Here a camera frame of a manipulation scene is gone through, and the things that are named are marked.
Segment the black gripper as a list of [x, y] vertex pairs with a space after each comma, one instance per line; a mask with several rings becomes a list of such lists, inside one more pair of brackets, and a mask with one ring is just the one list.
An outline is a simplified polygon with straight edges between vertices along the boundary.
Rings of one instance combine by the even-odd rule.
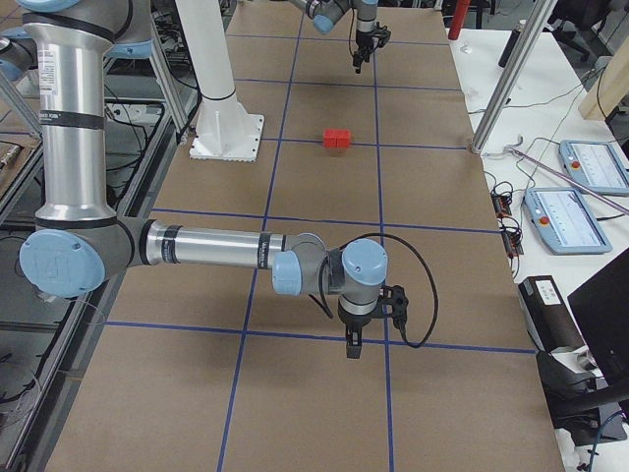
[[356, 74], [362, 73], [364, 63], [369, 62], [369, 55], [375, 49], [377, 43], [377, 32], [356, 30], [355, 33], [356, 50], [352, 53], [352, 63]]
[[375, 304], [370, 311], [368, 306], [351, 305], [347, 309], [343, 304], [337, 306], [337, 314], [340, 321], [345, 325], [346, 357], [357, 360], [361, 358], [363, 338], [362, 331], [365, 325], [371, 320], [382, 319], [382, 308]]

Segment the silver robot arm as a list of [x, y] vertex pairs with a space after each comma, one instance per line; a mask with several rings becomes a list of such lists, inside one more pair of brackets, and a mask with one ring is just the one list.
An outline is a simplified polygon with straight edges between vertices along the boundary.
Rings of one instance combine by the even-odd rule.
[[365, 63], [389, 41], [391, 31], [377, 20], [378, 2], [372, 0], [290, 0], [290, 4], [302, 11], [321, 34], [330, 33], [350, 12], [352, 19], [349, 33], [349, 52], [356, 74], [362, 73]]
[[382, 314], [385, 250], [360, 238], [327, 249], [313, 234], [282, 235], [165, 225], [124, 217], [106, 199], [104, 56], [152, 51], [146, 1], [27, 1], [37, 48], [45, 202], [20, 264], [39, 290], [80, 297], [133, 266], [207, 264], [267, 269], [282, 295], [338, 299], [346, 354]]

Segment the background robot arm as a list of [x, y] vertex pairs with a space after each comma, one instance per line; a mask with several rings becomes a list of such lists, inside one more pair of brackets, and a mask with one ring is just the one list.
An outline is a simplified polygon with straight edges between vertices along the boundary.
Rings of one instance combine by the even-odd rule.
[[37, 46], [23, 27], [1, 31], [1, 72], [10, 82], [38, 67]]

